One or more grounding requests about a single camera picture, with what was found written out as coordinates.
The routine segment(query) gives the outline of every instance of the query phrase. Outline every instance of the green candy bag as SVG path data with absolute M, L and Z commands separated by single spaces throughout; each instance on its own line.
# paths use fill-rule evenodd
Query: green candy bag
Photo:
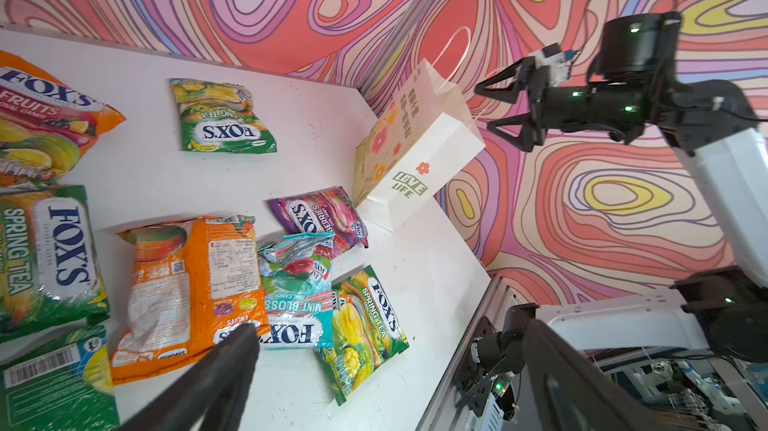
M 107 431 L 117 427 L 106 337 L 103 326 L 86 327 L 1 366 L 2 428 Z
M 341 406 L 385 361 L 408 349 L 408 340 L 372 267 L 332 290 L 333 347 L 317 356 Z
M 255 116 L 254 101 L 243 86 L 186 78 L 170 83 L 179 106 L 183 150 L 277 152 L 275 138 Z
M 108 317 L 85 188 L 0 196 L 0 343 Z

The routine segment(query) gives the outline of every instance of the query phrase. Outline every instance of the fruits candy bag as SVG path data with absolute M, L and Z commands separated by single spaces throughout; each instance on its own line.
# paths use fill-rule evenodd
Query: fruits candy bag
M 0 343 L 109 317 L 85 188 L 0 195 Z
M 0 186 L 56 183 L 125 118 L 40 68 L 0 51 Z
M 9 431 L 108 431 L 120 424 L 103 326 L 85 327 L 0 367 Z
M 266 349 L 333 346 L 333 233 L 302 233 L 259 246 L 266 315 Z
M 272 133 L 254 114 L 250 92 L 236 84 L 171 79 L 181 118 L 183 150 L 277 152 Z
M 194 363 L 241 323 L 269 332 L 253 217 L 168 221 L 119 236 L 136 246 L 136 262 L 115 384 Z
M 408 340 L 372 267 L 332 289 L 333 347 L 317 356 L 341 406 L 387 359 L 408 349 Z
M 270 199 L 272 214 L 289 233 L 333 231 L 333 257 L 362 243 L 368 247 L 368 230 L 341 186 L 299 196 Z

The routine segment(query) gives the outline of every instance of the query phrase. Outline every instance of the pink flower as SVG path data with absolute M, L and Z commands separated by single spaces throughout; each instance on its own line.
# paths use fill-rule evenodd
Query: pink flower
M 384 143 L 386 143 L 387 129 L 389 128 L 382 129 L 381 132 L 377 134 L 375 138 L 373 138 L 373 144 L 371 145 L 371 152 L 373 154 L 379 154 L 381 149 L 384 147 Z

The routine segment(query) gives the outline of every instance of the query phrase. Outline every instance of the white table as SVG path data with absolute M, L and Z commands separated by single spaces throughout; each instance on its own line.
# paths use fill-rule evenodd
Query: white table
M 84 184 L 88 192 L 112 312 L 105 322 L 110 351 L 127 329 L 134 261 L 133 247 L 115 232 L 175 217 L 240 213 L 256 217 L 258 236 L 282 236 L 265 200 L 337 185 L 351 192 L 355 147 L 376 122 L 350 88 L 5 30 L 0 49 L 21 55 L 128 119 L 63 179 Z M 181 77 L 246 86 L 254 94 L 256 115 L 277 139 L 278 152 L 182 152 L 168 84 L 168 78 Z M 395 233 L 375 225 L 369 232 L 370 249 L 358 246 L 342 255 L 332 276 L 373 265 L 410 349 L 373 373 L 342 407 L 312 351 L 263 351 L 242 429 L 416 427 L 489 279 L 435 201 Z M 2 344 L 0 359 L 50 337 L 43 331 Z M 183 371 L 116 387 L 121 420 Z

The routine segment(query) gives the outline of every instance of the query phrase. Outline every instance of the barcode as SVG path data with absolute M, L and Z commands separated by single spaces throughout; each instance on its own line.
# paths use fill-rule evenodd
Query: barcode
M 78 351 L 77 344 L 71 344 L 65 348 L 51 351 L 5 369 L 5 374 L 3 375 L 5 388 L 10 389 L 19 384 L 26 383 L 30 379 L 79 362 L 80 352 Z
M 240 222 L 240 216 L 217 217 L 205 221 L 208 225 L 236 225 Z
M 183 261 L 174 261 L 170 264 L 170 273 L 171 274 L 178 274 L 185 272 L 186 269 L 184 268 L 184 262 Z

